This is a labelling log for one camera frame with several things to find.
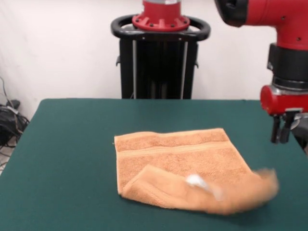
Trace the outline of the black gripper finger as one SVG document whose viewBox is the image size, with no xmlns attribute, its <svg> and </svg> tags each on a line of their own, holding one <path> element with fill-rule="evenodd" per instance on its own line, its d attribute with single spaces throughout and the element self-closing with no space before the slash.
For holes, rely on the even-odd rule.
<svg viewBox="0 0 308 231">
<path fill-rule="evenodd" d="M 288 111 L 282 115 L 283 126 L 280 131 L 280 143 L 288 143 L 291 131 L 298 126 L 301 118 L 299 111 Z"/>
<path fill-rule="evenodd" d="M 279 142 L 279 135 L 280 135 L 280 123 L 281 118 L 279 115 L 273 115 L 273 127 L 272 127 L 272 133 L 271 133 L 271 139 L 270 141 L 272 143 L 278 143 Z"/>
</svg>

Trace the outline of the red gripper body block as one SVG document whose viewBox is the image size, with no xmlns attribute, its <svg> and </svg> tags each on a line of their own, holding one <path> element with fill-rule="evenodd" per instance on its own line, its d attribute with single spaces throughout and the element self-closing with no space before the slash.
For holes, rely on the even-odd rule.
<svg viewBox="0 0 308 231">
<path fill-rule="evenodd" d="M 287 112 L 307 113 L 308 93 L 282 90 L 273 85 L 261 88 L 260 103 L 269 115 L 283 115 Z"/>
</svg>

